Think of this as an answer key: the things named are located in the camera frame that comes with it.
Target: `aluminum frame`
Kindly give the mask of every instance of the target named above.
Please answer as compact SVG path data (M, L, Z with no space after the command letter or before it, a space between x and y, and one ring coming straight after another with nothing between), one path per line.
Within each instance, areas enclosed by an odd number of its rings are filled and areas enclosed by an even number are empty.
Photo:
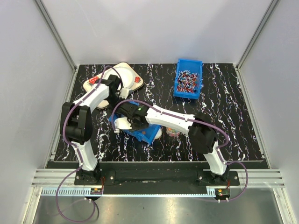
M71 67L71 69L74 71L76 69L76 64L74 63L70 53L68 52L68 50L65 47L64 42L62 41L44 3L42 0L33 0L36 3L36 6L38 8L38 10L40 11L40 13L42 14L46 24L48 25L49 30L51 31L51 33L53 34L59 48L61 49L63 55L65 56L65 59L67 60L69 66Z
M27 205L23 222L24 224L32 224L36 214L36 209L42 194L42 190L45 187L57 187L62 179L69 174L72 169L38 169L32 182L29 195L29 203ZM245 171L241 169L235 169L238 172L240 178L240 186L244 186L246 178ZM280 171L278 169L249 169L249 183L248 188L271 188L273 189L275 199L278 204L279 212L284 224L296 224L296 219L288 199L285 185L283 183ZM82 186L74 185L75 174L72 174L64 184L65 189L82 188ZM101 188L101 185L85 185L84 188L97 187Z
M249 112L250 120L251 120L253 129L254 129L254 132L256 134L256 139L257 139L257 142L258 142L258 146L261 149L262 156L264 156L266 158L266 162L268 164L268 167L271 168L270 159L269 159L266 147L265 147L264 140L263 140L262 135L261 135L260 128L257 124L256 115L255 115L255 113L252 109L252 104L251 104L251 101L249 99L249 94L248 94L246 85L244 83L243 76L241 74L240 69L238 69L235 64L234 64L234 68L235 68L235 72L237 74L237 77L238 77L238 80L239 80L239 83L240 83L240 86L241 86L242 94L243 94L243 97L244 97L244 100L245 100L245 103L246 103L246 106L247 106L247 109L248 109L248 112Z
M69 81L69 84L67 86L66 93L65 93L65 96L64 96L64 102L68 102L71 99L71 93L72 93L74 85L75 85L78 70L79 70L79 66L72 73L72 76L70 78L70 81ZM55 158L55 153L56 153L56 149L57 149L58 142L59 142L59 137L60 137L60 133L59 133L60 116L61 116L61 113L59 114L59 117L57 118L55 131L54 131L54 134L53 134L53 137L52 137L52 140L51 140L51 144L50 144L50 147L49 147L49 151L48 151L48 154L47 154L48 156L47 156L46 160L44 161L44 166L43 166L44 168L46 168L47 163L49 161L53 161L54 158Z
M260 23L258 24L251 40L249 41L249 44L247 45L243 55L241 56L238 64L237 64L237 68L240 69L242 67L242 65L244 64L247 56L249 55L250 51L252 50L253 46L255 45L257 39L259 38L261 32L263 31L265 25L267 24L269 18L271 17L271 15L273 14L276 6L278 5L278 3L280 2L280 0L272 0L271 3L269 4L265 14L262 17L262 20L260 21Z

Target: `red item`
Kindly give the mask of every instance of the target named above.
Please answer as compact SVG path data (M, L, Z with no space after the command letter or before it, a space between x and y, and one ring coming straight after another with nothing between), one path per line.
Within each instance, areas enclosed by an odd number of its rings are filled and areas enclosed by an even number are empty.
M140 82L140 78L139 77L135 77L135 82L139 83Z
M88 82L89 82L90 84L95 84L95 82L96 82L98 79L99 79L99 77L95 76L95 77L89 79Z

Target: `metal floor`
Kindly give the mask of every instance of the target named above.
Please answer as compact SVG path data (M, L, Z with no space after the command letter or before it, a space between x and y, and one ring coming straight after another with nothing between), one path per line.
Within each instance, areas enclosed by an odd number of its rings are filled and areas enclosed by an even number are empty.
M240 189L232 189L232 196ZM60 209L68 208L80 197L59 197ZM96 201L93 224L282 224L272 189L247 189L239 199L229 203L209 203L196 198L102 197ZM84 220L93 206L81 201L64 214ZM35 224L68 224L57 214L55 197L42 196Z

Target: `white wall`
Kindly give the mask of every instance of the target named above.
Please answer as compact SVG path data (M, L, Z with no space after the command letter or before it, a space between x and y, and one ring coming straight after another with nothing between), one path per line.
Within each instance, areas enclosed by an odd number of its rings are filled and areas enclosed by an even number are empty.
M16 224L49 151L71 69L34 1L0 1L0 217Z
M237 63L271 0L43 0L76 64Z
M271 165L299 220L299 1L280 1L241 68Z

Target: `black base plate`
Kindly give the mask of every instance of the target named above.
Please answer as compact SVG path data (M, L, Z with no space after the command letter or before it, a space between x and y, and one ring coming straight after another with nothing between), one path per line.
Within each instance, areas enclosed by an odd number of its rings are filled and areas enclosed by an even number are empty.
M215 182L211 175L211 171L203 171L199 170L197 171L197 176L198 176L198 183L200 186L227 186L228 182L227 181L222 181L222 182ZM239 181L239 176L237 171L230 171L228 173L228 180L230 181L231 186L239 186L240 181Z
M74 184L75 185L101 185L100 178L102 177L104 178L106 186L114 185L115 171L112 169L102 170L97 180L94 180L93 178L88 178L86 176L83 177L81 172L77 171Z

